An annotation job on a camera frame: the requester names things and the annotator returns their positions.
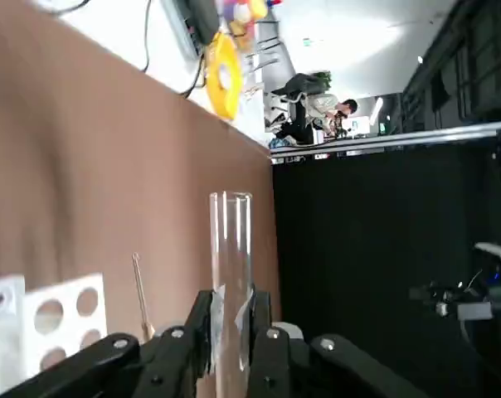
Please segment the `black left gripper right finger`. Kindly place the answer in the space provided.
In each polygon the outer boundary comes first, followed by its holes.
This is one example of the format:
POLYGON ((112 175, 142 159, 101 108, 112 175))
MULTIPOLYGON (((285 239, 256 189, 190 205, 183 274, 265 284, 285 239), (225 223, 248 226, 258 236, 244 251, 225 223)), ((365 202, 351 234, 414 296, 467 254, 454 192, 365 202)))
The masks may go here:
POLYGON ((270 294, 250 311, 247 397, 426 397, 427 394, 337 334, 306 342, 272 323, 270 294))

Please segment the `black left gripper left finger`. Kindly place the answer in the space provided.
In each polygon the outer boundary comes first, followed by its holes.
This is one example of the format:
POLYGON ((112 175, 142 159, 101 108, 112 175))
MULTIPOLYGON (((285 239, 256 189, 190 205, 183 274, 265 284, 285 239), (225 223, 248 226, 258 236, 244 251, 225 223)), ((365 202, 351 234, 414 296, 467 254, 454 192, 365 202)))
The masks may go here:
POLYGON ((213 292, 197 294, 183 325, 146 343, 110 334, 2 397, 195 397, 211 365, 213 292))

